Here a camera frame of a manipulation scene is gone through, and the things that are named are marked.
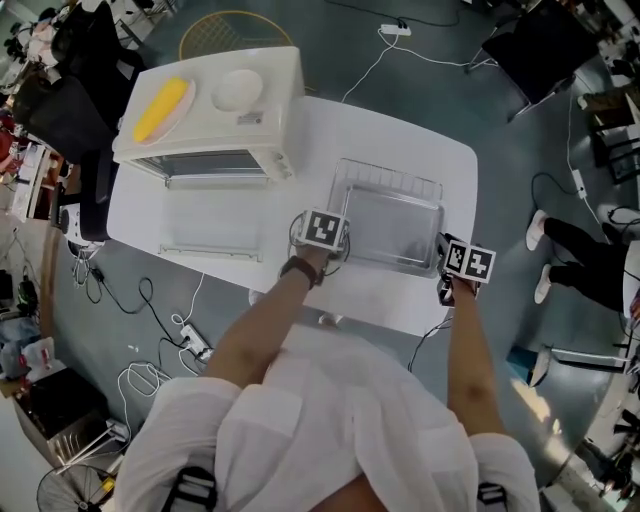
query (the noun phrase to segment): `wristwatch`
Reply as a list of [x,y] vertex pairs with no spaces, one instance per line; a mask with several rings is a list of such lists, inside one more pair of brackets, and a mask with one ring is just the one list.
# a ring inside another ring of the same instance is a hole
[[280,277],[285,275],[292,268],[297,268],[300,272],[302,272],[309,278],[309,290],[311,290],[315,286],[318,281],[318,273],[308,261],[299,258],[298,256],[291,256],[291,258],[289,258],[289,260],[280,270]]

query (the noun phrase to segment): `black chair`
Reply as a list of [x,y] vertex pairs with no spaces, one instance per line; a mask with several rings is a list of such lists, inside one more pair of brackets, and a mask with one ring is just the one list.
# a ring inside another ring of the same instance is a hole
[[94,12],[76,6],[51,43],[60,75],[76,77],[107,125],[117,130],[138,75],[140,55],[120,45],[111,9],[100,3]]
[[31,75],[15,96],[13,116],[27,132],[75,164],[86,152],[110,145],[117,133],[73,76],[49,84]]
[[[500,26],[499,22],[467,71],[493,61],[518,87],[527,105],[509,121],[568,88],[575,70],[598,54],[595,39],[556,0],[541,0],[518,17],[513,32],[494,36]],[[477,62],[482,51],[489,58]]]
[[119,164],[113,161],[111,147],[85,153],[80,164],[80,192],[65,194],[62,183],[56,185],[51,200],[50,224],[66,235],[70,218],[64,206],[80,204],[80,235],[87,242],[109,240],[107,220],[111,193],[115,185]]

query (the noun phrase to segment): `fan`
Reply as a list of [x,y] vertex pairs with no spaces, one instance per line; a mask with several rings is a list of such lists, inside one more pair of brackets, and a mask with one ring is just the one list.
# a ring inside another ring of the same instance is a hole
[[291,38],[273,21],[247,11],[220,11],[189,27],[180,41],[180,60],[273,46],[293,46]]
[[100,512],[114,487],[113,478],[102,469],[75,464],[49,471],[38,485],[40,512]]

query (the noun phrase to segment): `leg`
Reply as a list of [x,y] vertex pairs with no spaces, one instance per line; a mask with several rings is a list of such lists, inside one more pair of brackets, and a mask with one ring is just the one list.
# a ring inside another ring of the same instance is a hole
[[619,282],[611,279],[612,276],[599,275],[591,269],[573,263],[565,267],[551,267],[549,281],[564,286],[570,286],[578,290],[585,297],[603,305],[613,311],[622,312],[622,276],[620,271]]
[[582,229],[551,217],[544,220],[543,229],[545,235],[567,249],[585,267],[619,266],[622,260],[619,269],[622,274],[627,255],[625,246],[596,242]]

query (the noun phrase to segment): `metal tray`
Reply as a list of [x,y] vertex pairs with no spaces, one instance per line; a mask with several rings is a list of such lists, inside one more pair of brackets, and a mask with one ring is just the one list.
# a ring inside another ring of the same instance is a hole
[[349,219],[350,260],[405,274],[437,274],[438,202],[364,182],[347,184],[343,214]]

